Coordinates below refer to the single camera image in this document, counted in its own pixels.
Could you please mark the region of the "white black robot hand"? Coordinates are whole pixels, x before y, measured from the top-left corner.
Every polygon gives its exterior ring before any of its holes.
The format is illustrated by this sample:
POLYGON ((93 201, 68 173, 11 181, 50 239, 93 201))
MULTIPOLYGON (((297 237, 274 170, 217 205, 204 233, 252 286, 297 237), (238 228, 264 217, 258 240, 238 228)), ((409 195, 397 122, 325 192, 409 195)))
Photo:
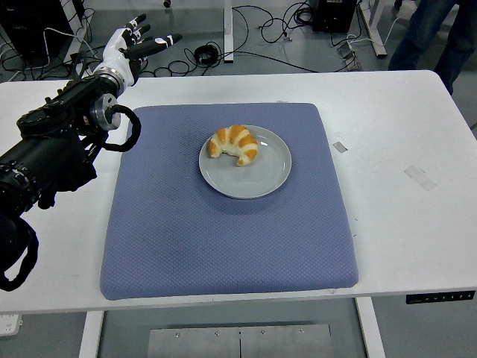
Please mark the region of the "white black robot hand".
POLYGON ((145 14, 130 20, 117 29, 103 51, 103 60, 94 70, 95 75, 109 78, 123 92, 132 87, 139 78, 141 65, 148 56, 165 51, 182 40, 182 34, 165 37, 145 37, 151 29, 144 24, 145 14))

